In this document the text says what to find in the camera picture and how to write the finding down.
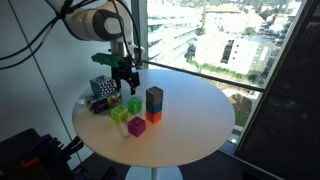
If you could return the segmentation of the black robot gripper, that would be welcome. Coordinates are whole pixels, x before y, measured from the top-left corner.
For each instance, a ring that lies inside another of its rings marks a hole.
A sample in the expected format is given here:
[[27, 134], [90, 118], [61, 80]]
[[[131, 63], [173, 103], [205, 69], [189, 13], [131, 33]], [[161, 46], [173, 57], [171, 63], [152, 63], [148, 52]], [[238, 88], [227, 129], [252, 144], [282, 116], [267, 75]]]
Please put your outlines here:
[[127, 57], [118, 68], [112, 67], [111, 71], [117, 90], [121, 90], [121, 80], [125, 80], [130, 86], [131, 95], [136, 94], [136, 87], [140, 85], [139, 73], [132, 71], [131, 61]]

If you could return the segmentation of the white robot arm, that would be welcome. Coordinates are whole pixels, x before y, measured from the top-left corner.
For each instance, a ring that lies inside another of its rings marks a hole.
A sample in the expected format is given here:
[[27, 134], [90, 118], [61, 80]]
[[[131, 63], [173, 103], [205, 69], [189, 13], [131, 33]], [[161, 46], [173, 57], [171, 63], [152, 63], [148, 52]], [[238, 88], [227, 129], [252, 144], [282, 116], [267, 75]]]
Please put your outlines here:
[[133, 33], [138, 35], [132, 14], [123, 0], [107, 0], [96, 8], [85, 9], [89, 0], [75, 4], [73, 0], [45, 0], [61, 19], [68, 32], [84, 41], [109, 42], [111, 53], [97, 53], [91, 59], [111, 67], [112, 79], [118, 90], [125, 80], [134, 95], [140, 85], [139, 74], [133, 67], [142, 65], [144, 48], [133, 42]]

